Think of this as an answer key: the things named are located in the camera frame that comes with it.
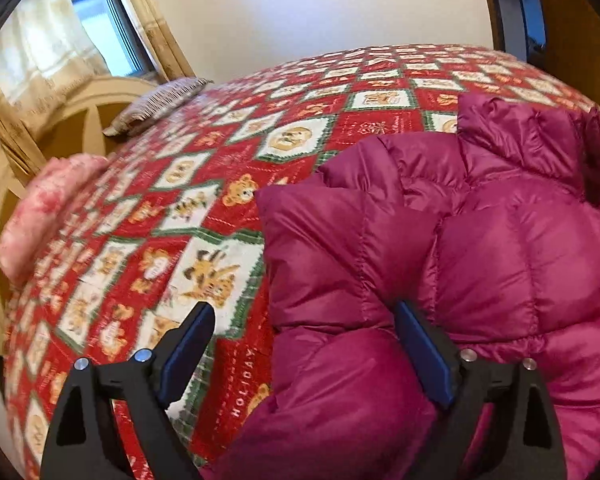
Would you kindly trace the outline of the red Christmas patchwork bedspread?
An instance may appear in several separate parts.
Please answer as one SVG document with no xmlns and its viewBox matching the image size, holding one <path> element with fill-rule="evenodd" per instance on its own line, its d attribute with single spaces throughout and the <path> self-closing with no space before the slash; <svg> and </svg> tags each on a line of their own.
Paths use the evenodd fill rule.
<svg viewBox="0 0 600 480">
<path fill-rule="evenodd" d="M 168 414 L 188 454 L 214 463 L 272 390 L 257 192 L 302 182 L 374 136 L 456 133 L 468 93 L 598 110 L 509 54 L 410 44 L 327 53 L 220 84 L 125 144 L 73 197 L 8 308 L 7 413 L 27 477 L 40 475 L 74 362 L 129 359 L 201 301 L 214 309 L 214 335 Z"/>
</svg>

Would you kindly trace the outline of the magenta puffer down jacket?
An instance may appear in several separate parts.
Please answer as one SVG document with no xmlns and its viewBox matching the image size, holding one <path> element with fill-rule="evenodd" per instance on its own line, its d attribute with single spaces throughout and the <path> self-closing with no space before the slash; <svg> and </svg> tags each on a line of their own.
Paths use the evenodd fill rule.
<svg viewBox="0 0 600 480">
<path fill-rule="evenodd" d="M 535 360 L 571 479 L 600 466 L 600 112 L 460 97 L 456 133 L 374 136 L 257 192 L 272 390 L 207 479 L 396 479 L 440 411 L 407 301 L 456 344 Z"/>
</svg>

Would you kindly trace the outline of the beige patterned curtain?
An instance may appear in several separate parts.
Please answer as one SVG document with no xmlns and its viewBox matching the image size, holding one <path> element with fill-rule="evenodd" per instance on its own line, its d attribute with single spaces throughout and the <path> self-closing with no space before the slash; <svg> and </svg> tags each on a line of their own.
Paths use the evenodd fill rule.
<svg viewBox="0 0 600 480">
<path fill-rule="evenodd" d="M 190 76 L 169 26 L 152 0 L 122 0 L 164 81 Z M 0 28 L 0 143 L 10 159 L 41 129 L 69 93 L 98 76 L 106 62 L 71 0 L 20 0 Z"/>
</svg>

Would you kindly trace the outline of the brown wooden door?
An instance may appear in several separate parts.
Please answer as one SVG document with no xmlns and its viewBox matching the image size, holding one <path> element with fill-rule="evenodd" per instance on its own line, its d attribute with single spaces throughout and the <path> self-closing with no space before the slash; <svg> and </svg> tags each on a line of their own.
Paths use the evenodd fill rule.
<svg viewBox="0 0 600 480">
<path fill-rule="evenodd" d="M 540 0 L 542 70 L 600 106 L 600 17 L 586 0 Z"/>
</svg>

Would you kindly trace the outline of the window with blue frame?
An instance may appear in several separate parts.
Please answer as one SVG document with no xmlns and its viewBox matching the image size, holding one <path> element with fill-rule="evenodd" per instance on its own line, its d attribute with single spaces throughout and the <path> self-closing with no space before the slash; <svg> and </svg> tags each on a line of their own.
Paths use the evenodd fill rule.
<svg viewBox="0 0 600 480">
<path fill-rule="evenodd" d="M 154 72 L 149 55 L 122 0 L 71 0 L 87 35 L 112 76 L 141 77 Z"/>
</svg>

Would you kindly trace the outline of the striped grey pillow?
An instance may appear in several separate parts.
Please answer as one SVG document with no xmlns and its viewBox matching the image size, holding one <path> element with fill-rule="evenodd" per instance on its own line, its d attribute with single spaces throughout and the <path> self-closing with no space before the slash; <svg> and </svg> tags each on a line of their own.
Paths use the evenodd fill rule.
<svg viewBox="0 0 600 480">
<path fill-rule="evenodd" d="M 212 80 L 183 77 L 152 89 L 114 118 L 102 132 L 106 138 L 139 136 L 161 118 L 198 96 Z"/>
</svg>

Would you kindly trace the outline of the beige wooden headboard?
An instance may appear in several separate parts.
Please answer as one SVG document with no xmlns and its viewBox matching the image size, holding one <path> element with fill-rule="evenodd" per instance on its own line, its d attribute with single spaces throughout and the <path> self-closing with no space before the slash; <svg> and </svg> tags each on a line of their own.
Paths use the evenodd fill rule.
<svg viewBox="0 0 600 480">
<path fill-rule="evenodd" d="M 45 164 L 47 155 L 71 153 L 106 155 L 113 147 L 102 134 L 123 107 L 156 88 L 147 78 L 98 76 L 73 90 L 41 129 L 24 141 L 27 148 L 10 159 L 0 145 L 0 234 L 26 185 Z M 0 354 L 5 329 L 6 278 L 0 272 Z"/>
</svg>

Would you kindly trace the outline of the pink floral pillow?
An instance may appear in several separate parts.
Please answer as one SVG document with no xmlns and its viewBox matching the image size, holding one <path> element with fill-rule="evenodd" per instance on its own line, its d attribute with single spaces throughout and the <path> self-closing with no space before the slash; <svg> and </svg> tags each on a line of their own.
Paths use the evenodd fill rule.
<svg viewBox="0 0 600 480">
<path fill-rule="evenodd" d="M 36 256 L 73 197 L 108 165 L 102 155 L 52 157 L 28 184 L 0 235 L 0 269 L 14 286 L 27 281 Z"/>
</svg>

